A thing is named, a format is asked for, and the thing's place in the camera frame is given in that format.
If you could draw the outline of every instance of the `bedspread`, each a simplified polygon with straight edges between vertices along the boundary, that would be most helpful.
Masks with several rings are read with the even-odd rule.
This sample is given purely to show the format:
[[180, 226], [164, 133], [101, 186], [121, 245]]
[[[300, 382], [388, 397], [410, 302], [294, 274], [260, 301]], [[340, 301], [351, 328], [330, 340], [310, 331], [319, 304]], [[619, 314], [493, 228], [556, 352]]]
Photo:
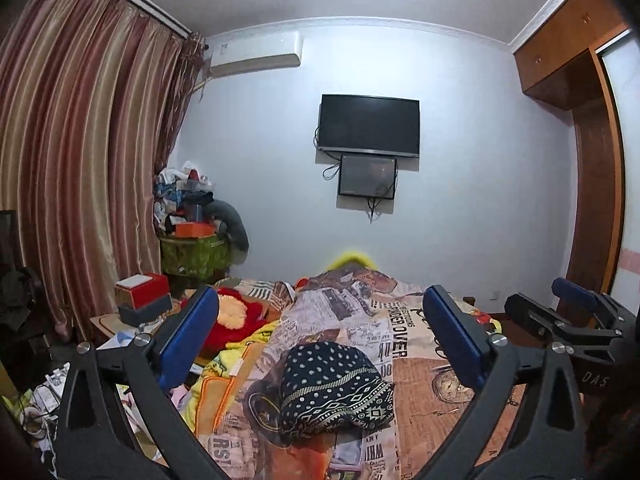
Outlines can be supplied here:
[[[196, 437], [233, 479], [412, 478], [473, 397], [424, 320], [422, 292], [360, 266], [311, 278], [295, 302], [284, 305], [270, 341], [247, 347], [235, 377], [222, 387], [204, 384]], [[371, 434], [319, 434], [293, 445], [280, 439], [284, 361], [293, 346], [316, 341], [359, 348], [396, 384], [395, 419], [388, 427]], [[514, 391], [479, 462], [499, 452], [521, 396]]]

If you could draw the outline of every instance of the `white wall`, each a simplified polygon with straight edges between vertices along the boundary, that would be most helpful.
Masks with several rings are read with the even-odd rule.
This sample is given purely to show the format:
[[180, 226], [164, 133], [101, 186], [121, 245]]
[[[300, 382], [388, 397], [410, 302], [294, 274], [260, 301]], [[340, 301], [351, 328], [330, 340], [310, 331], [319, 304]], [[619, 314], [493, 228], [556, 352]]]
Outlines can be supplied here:
[[[210, 82], [178, 137], [173, 160], [215, 181], [247, 228], [250, 254], [233, 272], [294, 282], [356, 249], [399, 280], [441, 283], [486, 310], [516, 291], [550, 304], [573, 233], [575, 138], [522, 94], [513, 55], [402, 28], [302, 33], [299, 68]], [[322, 179], [312, 139], [323, 93], [420, 100], [419, 171], [400, 166], [392, 214], [373, 224], [349, 208], [360, 202], [337, 200], [337, 179]]]
[[625, 153], [622, 253], [611, 295], [632, 312], [640, 303], [640, 46], [627, 36], [602, 55], [618, 109]]

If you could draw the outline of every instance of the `crown molding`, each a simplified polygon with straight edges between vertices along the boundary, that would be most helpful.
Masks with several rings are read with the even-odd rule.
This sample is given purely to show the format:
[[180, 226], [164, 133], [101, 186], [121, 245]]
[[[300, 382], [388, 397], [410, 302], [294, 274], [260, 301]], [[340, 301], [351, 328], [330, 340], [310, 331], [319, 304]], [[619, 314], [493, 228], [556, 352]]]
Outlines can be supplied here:
[[396, 18], [374, 18], [367, 16], [337, 16], [326, 18], [303, 18], [301, 20], [288, 20], [285, 22], [266, 23], [264, 25], [254, 25], [253, 27], [238, 28], [230, 30], [215, 36], [207, 38], [209, 44], [219, 44], [223, 41], [231, 41], [255, 34], [267, 34], [270, 32], [282, 32], [284, 30], [301, 30], [310, 27], [389, 27], [389, 28], [408, 28], [411, 30], [421, 30], [423, 32], [431, 32], [433, 34], [443, 34], [454, 38], [463, 38], [466, 40], [482, 43], [487, 46], [498, 48], [505, 52], [509, 51], [506, 43], [494, 38], [461, 30], [460, 28], [447, 27], [446, 25], [438, 25], [437, 23], [415, 22], [413, 20], [400, 20]]
[[536, 13], [518, 35], [509, 43], [512, 54], [516, 52], [533, 34], [558, 10], [566, 0], [547, 0], [546, 4]]

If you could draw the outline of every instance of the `bolt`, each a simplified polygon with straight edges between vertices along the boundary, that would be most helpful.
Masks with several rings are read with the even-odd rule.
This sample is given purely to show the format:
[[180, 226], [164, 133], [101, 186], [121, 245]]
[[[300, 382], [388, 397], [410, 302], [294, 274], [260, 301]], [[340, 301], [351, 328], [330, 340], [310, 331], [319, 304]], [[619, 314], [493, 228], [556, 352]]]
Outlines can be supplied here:
[[564, 352], [566, 352], [566, 346], [564, 346], [561, 342], [559, 341], [553, 341], [551, 343], [551, 349], [556, 353], [556, 354], [564, 354]]
[[91, 343], [88, 341], [82, 341], [77, 347], [76, 350], [79, 354], [86, 354], [91, 349]]
[[151, 342], [151, 336], [145, 332], [136, 334], [133, 338], [133, 344], [135, 346], [146, 346]]
[[496, 346], [507, 346], [509, 340], [507, 339], [507, 336], [503, 334], [493, 334], [491, 336], [491, 342]]

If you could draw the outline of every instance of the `air conditioner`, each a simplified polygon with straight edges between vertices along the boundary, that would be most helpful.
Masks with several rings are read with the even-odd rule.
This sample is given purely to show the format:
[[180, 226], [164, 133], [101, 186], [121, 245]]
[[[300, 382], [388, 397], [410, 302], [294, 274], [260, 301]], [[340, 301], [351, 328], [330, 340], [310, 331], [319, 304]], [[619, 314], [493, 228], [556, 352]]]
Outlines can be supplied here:
[[218, 44], [211, 53], [212, 77], [300, 66], [302, 37], [299, 32], [256, 34]]

